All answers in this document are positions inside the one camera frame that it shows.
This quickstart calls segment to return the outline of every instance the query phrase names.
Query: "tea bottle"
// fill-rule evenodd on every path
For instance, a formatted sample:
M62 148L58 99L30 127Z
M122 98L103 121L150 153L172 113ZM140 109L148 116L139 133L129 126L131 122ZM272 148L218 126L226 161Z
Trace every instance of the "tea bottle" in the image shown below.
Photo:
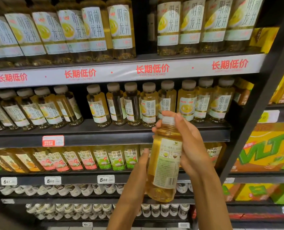
M224 143L223 142L209 142L209 143L204 143L204 144L211 158L213 166L215 166Z
M84 0L80 3L87 37L94 61L114 59L107 5L102 0Z
M181 0L158 0L158 55L178 53Z
M59 109L56 96L50 93L50 90L46 86L36 88L34 92L38 96L37 103L48 123L51 124L54 129L64 127L67 122Z
M128 144L124 145L124 153L126 159L126 166L129 169L133 169L135 164L139 161L139 145L138 144Z
M224 117L229 110L235 88L232 87L235 79L224 76L219 79L219 84L214 88L211 98L209 121L212 123L224 122Z
M89 85L87 100L91 109L94 122L98 127L108 127L111 124L106 97L99 85Z
M157 53L157 3L158 0L149 0L150 13L147 15L147 28L150 53Z
M148 157L151 157L151 149L152 149L152 144L139 144L139 148L140 148L140 156L143 155L144 153L144 149L147 148L149 150L149 155Z
M48 158L52 161L55 169L58 172L67 172L71 170L63 156L63 153L65 152L64 147L49 147L47 150Z
M111 168L111 163L110 159L108 157L108 146L93 146L93 153L95 155L95 158L98 163L98 167L102 170L104 169L110 169Z
M233 0L225 33L227 51L244 51L258 19L263 0Z
M231 5L232 0L206 0L201 32L201 52L223 50Z
M107 84L107 101L109 105L112 123L117 126L127 123L127 116L124 104L124 92L120 90L120 84L112 82Z
M28 119L22 107L15 100L16 92L12 89L6 89L0 92L2 98L1 106L5 109L14 123L24 131L35 128L33 123Z
M43 166L46 171L53 171L56 168L52 160L48 157L49 151L44 147L34 148L33 156Z
M44 171L41 164L34 157L35 149L34 148L13 148L9 149L9 152L12 152L16 155L17 158L31 171L39 172Z
M178 90L177 112L180 112L182 117L191 121L195 111L195 103L197 92L195 90L196 81L182 81L182 88Z
M24 55L33 65L52 64L25 0L3 0L7 5L5 17Z
M51 0L32 0L32 17L39 31L45 49L54 64L66 64L73 61L68 48L56 8Z
M153 82L143 84L141 93L142 120L145 127L154 127L158 120L159 101L156 85Z
M206 114L213 92L213 78L202 77L198 80L197 99L195 104L195 112L193 121L203 123L206 120Z
M77 147L78 155L87 170L96 170L98 167L97 160L91 146Z
M139 126L142 123L142 112L140 107L140 91L137 90L137 83L128 82L125 84L124 104L128 124Z
M115 58L135 58L136 42L131 0L108 0L107 11Z
M72 92L68 91L66 85L54 87L56 92L56 101L63 114L63 117L70 126L77 126L83 122L83 117Z
M17 173L29 173L30 170L13 154L14 150L10 148L0 148L0 158L6 162L8 167Z
M0 0L0 45L3 57L0 58L0 68L30 65L24 56L15 36L4 16L6 5Z
M17 91L17 94L21 97L19 103L31 122L39 129L50 127L50 124L42 114L40 107L34 101L35 99L32 100L32 97L34 96L33 90L31 88L22 88Z
M169 110L175 112L177 92L174 89L174 81L162 81L159 94L159 119L163 118L162 111Z
M199 52L205 1L183 0L179 40L180 54L196 54Z
M56 4L58 17L70 52L76 62L91 62L92 52L83 23L80 4L76 0L59 0Z
M110 145L108 153L114 171L124 170L126 168L124 145Z
M175 128L175 119L164 116L154 137L149 160L146 193L159 202L174 199L178 178L182 137Z
M78 147L65 147L63 156L69 163L72 170L83 170L82 162L77 152Z

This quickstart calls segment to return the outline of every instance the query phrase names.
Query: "price strip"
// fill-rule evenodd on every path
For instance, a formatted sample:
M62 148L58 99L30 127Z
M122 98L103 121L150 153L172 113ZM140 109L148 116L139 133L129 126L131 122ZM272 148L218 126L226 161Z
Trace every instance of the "price strip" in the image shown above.
M279 110L265 110L258 123L276 123L279 117Z
M115 183L114 175L98 175L97 176L98 184L113 184Z
M1 185L17 185L17 177L2 177L0 183Z
M64 146L64 135L45 135L42 137L43 147L62 147Z
M53 177L44 177L44 184L45 185L61 185L61 177L60 176L53 176Z
M233 183L235 178L226 178L224 183Z
M190 223L178 223L179 228L190 228Z
M2 198L1 201L3 204L14 204L13 198Z
M93 222L83 222L83 227L93 227Z

